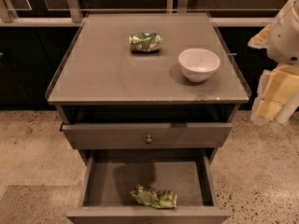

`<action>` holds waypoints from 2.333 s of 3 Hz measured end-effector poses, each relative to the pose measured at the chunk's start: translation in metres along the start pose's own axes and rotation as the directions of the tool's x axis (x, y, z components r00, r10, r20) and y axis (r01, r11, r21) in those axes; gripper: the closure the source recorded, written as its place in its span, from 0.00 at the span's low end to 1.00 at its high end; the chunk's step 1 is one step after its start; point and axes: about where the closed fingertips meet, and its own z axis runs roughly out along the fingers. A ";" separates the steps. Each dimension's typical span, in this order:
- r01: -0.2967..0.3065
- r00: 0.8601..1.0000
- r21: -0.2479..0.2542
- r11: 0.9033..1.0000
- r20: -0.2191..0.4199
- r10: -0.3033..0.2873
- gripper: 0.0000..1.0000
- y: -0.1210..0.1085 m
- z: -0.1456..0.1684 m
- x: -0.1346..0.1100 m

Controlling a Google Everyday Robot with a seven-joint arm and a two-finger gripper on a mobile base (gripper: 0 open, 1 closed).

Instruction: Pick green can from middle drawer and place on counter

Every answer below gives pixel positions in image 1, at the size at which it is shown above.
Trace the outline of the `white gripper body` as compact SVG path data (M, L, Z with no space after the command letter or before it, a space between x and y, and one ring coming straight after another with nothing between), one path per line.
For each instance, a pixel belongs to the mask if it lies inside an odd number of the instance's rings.
M257 97L284 106L298 91L299 66L280 63L273 71L263 71Z

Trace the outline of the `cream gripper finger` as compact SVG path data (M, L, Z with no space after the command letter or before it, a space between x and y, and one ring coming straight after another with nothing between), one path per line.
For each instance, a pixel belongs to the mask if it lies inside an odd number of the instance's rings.
M270 25L266 25L258 34L252 37L248 46L254 49L266 49L268 47L268 33Z
M282 106L276 102L265 101L257 97L254 100L251 121L256 125L265 125L274 120Z

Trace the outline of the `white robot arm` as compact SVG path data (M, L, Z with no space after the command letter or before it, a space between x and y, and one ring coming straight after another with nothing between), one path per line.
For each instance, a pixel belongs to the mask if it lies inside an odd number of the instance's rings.
M248 46L266 49L267 56L278 63L260 77L251 120L257 125L273 120L283 124L299 106L299 0L288 0Z

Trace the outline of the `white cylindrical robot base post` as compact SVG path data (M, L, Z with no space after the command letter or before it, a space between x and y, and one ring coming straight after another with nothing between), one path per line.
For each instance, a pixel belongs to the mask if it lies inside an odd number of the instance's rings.
M286 123L298 107L299 91L281 108L276 116L276 121L281 124Z

